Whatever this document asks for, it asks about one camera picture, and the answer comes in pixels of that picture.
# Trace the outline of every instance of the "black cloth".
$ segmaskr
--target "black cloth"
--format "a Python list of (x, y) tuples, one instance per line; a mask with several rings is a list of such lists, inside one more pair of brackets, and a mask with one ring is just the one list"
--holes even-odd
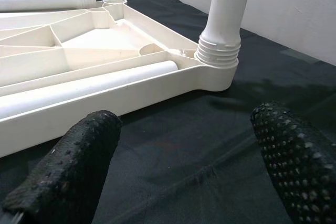
[[(194, 41), (206, 25), (206, 14), (177, 0), (128, 1)], [(245, 30), (241, 37), (228, 90), (192, 91), (121, 117), (93, 224), (291, 223), (249, 117), (278, 100), (335, 140), (336, 67)], [(0, 159), (0, 199), (56, 141)]]

